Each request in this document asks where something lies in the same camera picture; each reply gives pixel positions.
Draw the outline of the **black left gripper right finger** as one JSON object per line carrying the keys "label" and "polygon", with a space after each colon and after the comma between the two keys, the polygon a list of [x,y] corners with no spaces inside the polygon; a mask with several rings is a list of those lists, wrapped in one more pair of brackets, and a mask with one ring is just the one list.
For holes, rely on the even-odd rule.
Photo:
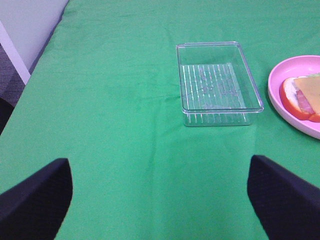
{"label": "black left gripper right finger", "polygon": [[320,189],[263,155],[253,155],[247,195],[270,240],[320,238]]}

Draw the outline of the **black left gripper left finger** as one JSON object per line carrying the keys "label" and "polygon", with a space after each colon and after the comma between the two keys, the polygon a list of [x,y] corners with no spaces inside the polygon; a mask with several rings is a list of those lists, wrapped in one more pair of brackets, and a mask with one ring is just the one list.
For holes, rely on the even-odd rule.
{"label": "black left gripper left finger", "polygon": [[55,159],[0,195],[0,238],[53,240],[72,196],[69,161]]}

